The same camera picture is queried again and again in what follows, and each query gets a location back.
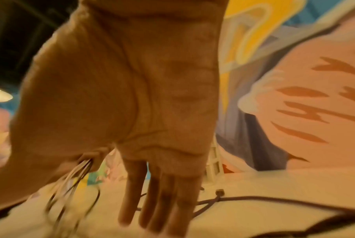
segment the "finger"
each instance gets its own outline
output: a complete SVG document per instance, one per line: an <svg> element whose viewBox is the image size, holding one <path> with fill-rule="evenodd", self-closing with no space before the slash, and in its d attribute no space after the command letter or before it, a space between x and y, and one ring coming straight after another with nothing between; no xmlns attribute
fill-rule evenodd
<svg viewBox="0 0 355 238"><path fill-rule="evenodd" d="M155 206L157 205L158 193L159 193L159 180L160 169L157 166L149 164L150 181L147 190L146 201L142 206L141 214L139 216L139 225L142 228L146 228L149 224L151 217L154 214Z"/></svg>
<svg viewBox="0 0 355 238"><path fill-rule="evenodd" d="M141 198L147 165L145 161L130 161L126 159L123 159L123 161L125 169L128 172L128 179L118 221L121 225L128 226L132 222L139 199Z"/></svg>
<svg viewBox="0 0 355 238"><path fill-rule="evenodd" d="M201 183L202 177L176 179L176 203L166 225L167 236L184 237L186 235L197 204Z"/></svg>
<svg viewBox="0 0 355 238"><path fill-rule="evenodd" d="M162 174L159 183L157 206L147 226L147 230L154 234L159 234L167 223L175 197L175 179L173 176Z"/></svg>

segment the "painted wall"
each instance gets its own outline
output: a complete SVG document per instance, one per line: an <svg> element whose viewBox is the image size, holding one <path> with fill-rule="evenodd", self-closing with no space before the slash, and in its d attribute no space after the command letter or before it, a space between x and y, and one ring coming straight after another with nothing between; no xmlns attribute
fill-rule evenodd
<svg viewBox="0 0 355 238"><path fill-rule="evenodd" d="M355 166L354 9L230 0L216 129L227 173Z"/></svg>

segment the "table surface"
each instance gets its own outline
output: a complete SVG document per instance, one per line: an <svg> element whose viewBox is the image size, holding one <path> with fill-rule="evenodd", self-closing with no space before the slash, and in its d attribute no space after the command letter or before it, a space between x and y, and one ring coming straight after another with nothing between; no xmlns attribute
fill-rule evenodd
<svg viewBox="0 0 355 238"><path fill-rule="evenodd" d="M116 223L125 182L106 183L100 188L101 197L81 222L77 237L139 237L142 230L137 225L138 214L129 228L120 228ZM216 189L224 189L226 196L268 196L355 208L355 167L226 174L204 188L200 200L213 198ZM73 210L84 211L95 196L92 186L77 191ZM51 226L43 214L47 200L47 196L41 196L12 210L0 221L0 238L48 237ZM333 214L278 203L220 202L192 221L188 237L246 238L270 231L303 230ZM74 219L68 217L64 222L69 225L70 221ZM314 237L355 238L355 225Z"/></svg>

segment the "dark ceiling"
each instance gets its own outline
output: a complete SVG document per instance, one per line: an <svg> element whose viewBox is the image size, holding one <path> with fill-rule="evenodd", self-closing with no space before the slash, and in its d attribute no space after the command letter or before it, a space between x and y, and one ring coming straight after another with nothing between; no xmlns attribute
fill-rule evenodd
<svg viewBox="0 0 355 238"><path fill-rule="evenodd" d="M30 61L77 0L0 0L0 81L18 85Z"/></svg>

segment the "hand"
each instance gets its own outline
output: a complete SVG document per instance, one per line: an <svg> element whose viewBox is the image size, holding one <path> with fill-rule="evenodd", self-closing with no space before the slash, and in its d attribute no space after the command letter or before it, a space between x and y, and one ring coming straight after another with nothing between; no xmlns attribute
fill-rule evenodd
<svg viewBox="0 0 355 238"><path fill-rule="evenodd" d="M226 0L81 1L24 80L10 161L43 179L28 174L17 189L115 142L129 173L120 223L133 218L149 162L140 225L185 236L217 119L225 9Z"/></svg>

